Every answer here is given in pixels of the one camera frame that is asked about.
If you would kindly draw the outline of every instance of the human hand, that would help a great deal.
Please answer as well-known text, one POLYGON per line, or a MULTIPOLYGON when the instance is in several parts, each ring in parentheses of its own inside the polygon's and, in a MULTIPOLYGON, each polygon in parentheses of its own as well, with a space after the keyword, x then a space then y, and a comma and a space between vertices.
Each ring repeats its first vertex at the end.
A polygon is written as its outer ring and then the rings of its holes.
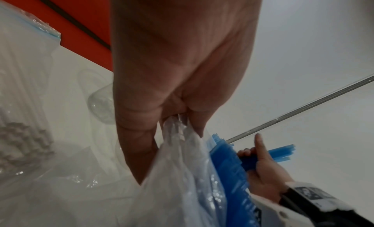
POLYGON ((113 96, 126 163, 141 183, 157 122, 187 114, 202 136, 247 68, 262 0, 111 0, 113 96))
POLYGON ((255 195, 279 203, 281 200, 280 194, 286 192, 288 189, 286 182, 292 182, 293 179, 270 156, 260 134, 256 134, 254 137, 253 148, 238 151, 239 157, 253 154, 257 154, 258 162, 256 170, 247 172, 249 191, 255 195))

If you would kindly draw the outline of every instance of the dark line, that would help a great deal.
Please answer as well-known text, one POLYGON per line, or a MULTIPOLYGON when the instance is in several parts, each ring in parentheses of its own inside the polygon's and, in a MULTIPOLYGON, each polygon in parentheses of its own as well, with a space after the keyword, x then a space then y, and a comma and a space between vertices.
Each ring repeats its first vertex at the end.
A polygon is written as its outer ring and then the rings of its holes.
POLYGON ((311 103, 309 103, 307 105, 304 105, 304 106, 302 106, 302 107, 300 107, 298 109, 295 109, 295 110, 293 110, 293 111, 291 111, 289 113, 286 113, 286 114, 280 116, 279 118, 273 119, 273 120, 271 120, 271 121, 269 121, 267 123, 264 123, 264 124, 262 124, 262 125, 260 125, 258 127, 253 128, 253 129, 251 129, 251 130, 249 130, 247 132, 244 132, 244 133, 239 134, 239 135, 237 135, 237 136, 235 136, 233 138, 230 138, 229 140, 226 140, 226 142, 227 143, 233 143, 233 142, 235 142, 235 141, 237 141, 239 139, 242 139, 242 138, 244 138, 246 136, 249 136, 251 134, 257 133, 258 131, 260 131, 262 129, 270 127, 270 126, 272 126, 274 124, 277 124, 277 123, 279 123, 279 122, 281 122, 283 120, 289 119, 290 117, 293 117, 293 116, 295 116, 295 115, 297 115, 299 113, 302 113, 302 112, 304 112, 306 110, 309 110, 309 109, 311 109, 313 107, 316 107, 316 106, 318 106, 320 104, 328 102, 329 100, 332 100, 332 99, 334 99, 334 98, 336 98, 338 96, 341 96, 341 95, 343 95, 345 93, 348 93, 348 92, 350 92, 350 91, 352 91, 354 89, 362 87, 363 85, 366 85, 366 84, 368 84, 368 83, 370 83, 372 81, 374 81, 374 76, 371 76, 371 77, 366 78, 366 79, 364 79, 362 81, 356 82, 355 84, 353 84, 351 86, 345 87, 345 88, 343 88, 343 89, 341 89, 341 90, 339 90, 337 92, 334 92, 334 93, 332 93, 332 94, 330 94, 328 96, 325 96, 325 97, 323 97, 321 99, 318 99, 318 100, 313 101, 313 102, 311 102, 311 103))
POLYGON ((77 19, 75 19, 74 17, 72 17, 69 13, 65 12, 62 8, 60 8, 59 6, 57 6, 51 0, 40 0, 40 1, 43 2, 45 5, 47 5, 48 7, 50 7, 55 12, 57 12, 58 14, 60 14, 63 18, 65 18, 66 20, 68 20, 69 22, 71 22, 73 25, 75 25, 76 27, 78 27, 79 29, 81 29, 83 32, 85 32, 91 38, 93 38, 94 40, 96 40, 102 46, 104 46, 105 48, 107 48, 107 49, 110 50, 110 45, 107 42, 105 42, 104 40, 102 40, 99 36, 97 36, 90 29, 88 29, 87 27, 85 27, 77 19))

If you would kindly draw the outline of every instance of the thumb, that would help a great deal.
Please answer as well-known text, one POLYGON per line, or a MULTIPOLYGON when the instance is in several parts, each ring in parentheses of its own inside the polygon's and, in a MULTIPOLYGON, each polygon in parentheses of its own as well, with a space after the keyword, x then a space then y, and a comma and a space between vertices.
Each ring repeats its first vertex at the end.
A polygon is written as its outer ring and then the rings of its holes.
POLYGON ((273 160, 269 152, 266 150, 262 136, 259 133, 254 136, 254 147, 256 149, 258 160, 273 160))

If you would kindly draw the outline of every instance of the palm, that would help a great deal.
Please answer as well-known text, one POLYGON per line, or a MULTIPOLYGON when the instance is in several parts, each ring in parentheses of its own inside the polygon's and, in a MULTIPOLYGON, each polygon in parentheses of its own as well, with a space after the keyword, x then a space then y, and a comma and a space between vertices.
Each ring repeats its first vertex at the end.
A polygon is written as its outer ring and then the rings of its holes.
POLYGON ((202 132, 245 72, 260 3, 112 0, 116 120, 125 155, 149 153, 157 121, 174 114, 187 113, 202 132))

